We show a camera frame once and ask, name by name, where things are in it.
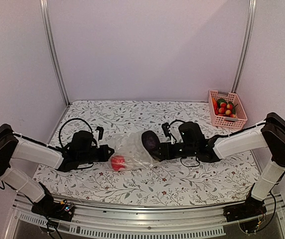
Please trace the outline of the clear zip top bag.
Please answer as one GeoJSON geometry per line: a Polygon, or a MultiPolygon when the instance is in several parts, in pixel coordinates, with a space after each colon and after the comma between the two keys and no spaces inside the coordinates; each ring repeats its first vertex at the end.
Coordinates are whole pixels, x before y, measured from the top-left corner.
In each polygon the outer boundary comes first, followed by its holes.
{"type": "MultiPolygon", "coordinates": [[[[124,171],[151,169],[159,164],[159,161],[150,155],[142,144],[142,133],[146,130],[133,133],[115,134],[108,145],[115,150],[115,155],[125,158],[126,169],[124,171]]],[[[105,163],[105,168],[114,171],[111,167],[111,158],[105,163]]]]}

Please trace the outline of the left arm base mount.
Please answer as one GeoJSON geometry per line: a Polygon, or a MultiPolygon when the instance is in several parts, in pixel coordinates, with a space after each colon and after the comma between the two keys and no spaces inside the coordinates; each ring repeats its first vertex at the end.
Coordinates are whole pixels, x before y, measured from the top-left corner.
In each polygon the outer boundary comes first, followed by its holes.
{"type": "Polygon", "coordinates": [[[75,205],[63,200],[55,202],[53,198],[44,197],[39,202],[33,202],[31,212],[49,219],[71,222],[74,216],[75,205]]]}

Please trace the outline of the red orange fake mango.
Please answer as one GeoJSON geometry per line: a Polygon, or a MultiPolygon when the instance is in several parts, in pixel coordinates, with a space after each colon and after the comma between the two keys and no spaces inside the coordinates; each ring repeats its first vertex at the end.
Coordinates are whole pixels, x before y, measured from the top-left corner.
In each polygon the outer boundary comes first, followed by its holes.
{"type": "Polygon", "coordinates": [[[212,104],[213,104],[213,109],[214,109],[214,113],[215,113],[215,115],[218,115],[218,113],[219,113],[219,107],[218,107],[218,104],[217,104],[217,101],[214,99],[214,98],[212,98],[212,104]]]}

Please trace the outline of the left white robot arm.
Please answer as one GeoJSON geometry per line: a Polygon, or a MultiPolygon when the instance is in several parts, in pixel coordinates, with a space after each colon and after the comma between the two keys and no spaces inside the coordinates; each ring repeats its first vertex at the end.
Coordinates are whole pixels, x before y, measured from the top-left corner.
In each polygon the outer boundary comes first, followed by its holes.
{"type": "Polygon", "coordinates": [[[57,205],[50,192],[44,185],[15,169],[11,160],[26,160],[69,172],[83,164],[106,162],[114,152],[106,144],[99,145],[88,131],[76,132],[70,143],[54,148],[15,133],[9,124],[3,124],[0,126],[0,180],[27,196],[46,216],[53,216],[57,205]]]}

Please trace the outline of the red fake apple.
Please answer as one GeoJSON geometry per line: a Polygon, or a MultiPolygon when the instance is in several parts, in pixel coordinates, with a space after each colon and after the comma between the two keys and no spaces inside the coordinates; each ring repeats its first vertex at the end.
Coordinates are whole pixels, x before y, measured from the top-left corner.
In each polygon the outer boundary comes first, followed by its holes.
{"type": "Polygon", "coordinates": [[[125,158],[121,155],[115,155],[111,158],[111,167],[114,171],[124,171],[126,169],[125,158]]]}

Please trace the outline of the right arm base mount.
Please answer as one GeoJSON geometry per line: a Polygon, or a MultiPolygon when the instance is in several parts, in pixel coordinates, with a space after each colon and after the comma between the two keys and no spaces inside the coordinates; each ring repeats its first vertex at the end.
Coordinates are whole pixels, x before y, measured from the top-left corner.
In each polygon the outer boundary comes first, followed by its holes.
{"type": "Polygon", "coordinates": [[[266,212],[264,201],[256,200],[251,196],[248,196],[243,203],[223,208],[223,215],[227,222],[243,220],[239,223],[239,227],[247,234],[257,232],[266,212]]]}

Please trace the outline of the green fake pepper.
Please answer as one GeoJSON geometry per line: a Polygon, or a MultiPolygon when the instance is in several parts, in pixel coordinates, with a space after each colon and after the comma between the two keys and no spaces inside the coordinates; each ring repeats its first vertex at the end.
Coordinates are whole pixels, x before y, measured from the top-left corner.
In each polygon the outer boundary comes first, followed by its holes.
{"type": "Polygon", "coordinates": [[[227,104],[228,102],[225,99],[223,99],[223,98],[220,98],[220,99],[217,100],[217,104],[218,105],[221,105],[222,103],[227,104]]]}

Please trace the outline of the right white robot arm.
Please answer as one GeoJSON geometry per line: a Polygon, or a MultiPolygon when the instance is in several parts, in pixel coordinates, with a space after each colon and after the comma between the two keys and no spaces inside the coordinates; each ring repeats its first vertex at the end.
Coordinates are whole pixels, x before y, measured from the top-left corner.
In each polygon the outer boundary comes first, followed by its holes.
{"type": "Polygon", "coordinates": [[[251,217],[260,209],[260,202],[285,173],[285,120],[276,113],[269,113],[263,121],[229,135],[205,138],[199,124],[191,121],[183,122],[178,131],[181,142],[160,143],[152,155],[160,160],[195,156],[199,161],[214,163],[237,153],[269,149],[271,159],[253,184],[247,202],[241,205],[244,217],[251,217]]]}

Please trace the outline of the dark purple fake eggplant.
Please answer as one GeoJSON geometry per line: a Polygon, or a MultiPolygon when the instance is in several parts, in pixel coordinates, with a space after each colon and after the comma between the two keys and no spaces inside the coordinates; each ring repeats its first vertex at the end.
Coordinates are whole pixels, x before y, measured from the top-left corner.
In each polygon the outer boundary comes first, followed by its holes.
{"type": "Polygon", "coordinates": [[[157,155],[160,148],[158,136],[151,130],[145,131],[141,136],[142,144],[150,155],[157,155]]]}

